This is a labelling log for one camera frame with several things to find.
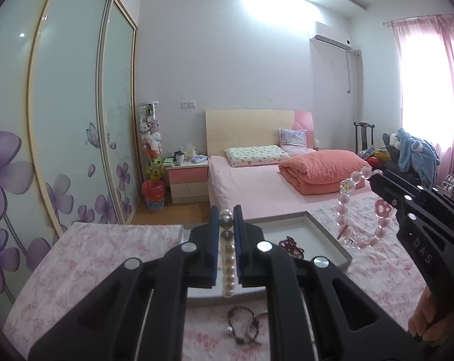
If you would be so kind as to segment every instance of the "pink drawer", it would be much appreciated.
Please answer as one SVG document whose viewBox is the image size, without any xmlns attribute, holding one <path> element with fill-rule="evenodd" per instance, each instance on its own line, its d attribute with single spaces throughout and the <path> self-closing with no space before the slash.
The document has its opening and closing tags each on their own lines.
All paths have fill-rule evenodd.
<svg viewBox="0 0 454 361">
<path fill-rule="evenodd" d="M 170 169 L 170 184 L 206 182 L 209 174 L 207 167 Z"/>
</svg>

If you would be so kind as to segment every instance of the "headboard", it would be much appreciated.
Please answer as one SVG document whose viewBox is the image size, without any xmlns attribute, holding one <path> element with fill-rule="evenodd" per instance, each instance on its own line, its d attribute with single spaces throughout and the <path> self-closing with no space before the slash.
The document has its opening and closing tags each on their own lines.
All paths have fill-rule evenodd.
<svg viewBox="0 0 454 361">
<path fill-rule="evenodd" d="M 278 145 L 278 129 L 307 129 L 307 146 L 314 145 L 314 122 L 308 111 L 207 110 L 205 122 L 209 156 L 224 156 L 228 148 Z"/>
</svg>

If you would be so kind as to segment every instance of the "blue blanket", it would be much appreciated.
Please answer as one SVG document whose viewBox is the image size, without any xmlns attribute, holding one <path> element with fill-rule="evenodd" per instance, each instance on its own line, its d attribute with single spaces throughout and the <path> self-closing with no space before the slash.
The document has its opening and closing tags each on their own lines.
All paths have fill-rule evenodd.
<svg viewBox="0 0 454 361">
<path fill-rule="evenodd" d="M 440 163 L 434 147 L 427 141 L 411 136 L 403 128 L 400 128 L 397 133 L 401 142 L 399 169 L 402 172 L 407 172 L 412 166 L 419 174 L 423 187 L 429 189 L 434 187 L 437 177 L 437 166 Z"/>
</svg>

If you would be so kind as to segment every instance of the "trash can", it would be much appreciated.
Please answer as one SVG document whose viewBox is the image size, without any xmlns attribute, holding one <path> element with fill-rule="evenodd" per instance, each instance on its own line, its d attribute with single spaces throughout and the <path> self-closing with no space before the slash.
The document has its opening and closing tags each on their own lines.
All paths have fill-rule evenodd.
<svg viewBox="0 0 454 361">
<path fill-rule="evenodd" d="M 160 210 L 164 206 L 165 183 L 150 179 L 142 184 L 142 194 L 149 210 Z"/>
</svg>

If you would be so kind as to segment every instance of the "air conditioner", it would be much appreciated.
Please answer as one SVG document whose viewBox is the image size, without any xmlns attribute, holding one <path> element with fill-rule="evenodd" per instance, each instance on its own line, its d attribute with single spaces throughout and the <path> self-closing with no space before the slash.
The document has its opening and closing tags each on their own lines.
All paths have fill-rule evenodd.
<svg viewBox="0 0 454 361">
<path fill-rule="evenodd" d="M 329 43 L 346 51 L 352 50 L 352 38 L 349 34 L 317 21 L 314 23 L 312 33 L 310 34 L 310 40 L 313 39 Z"/>
</svg>

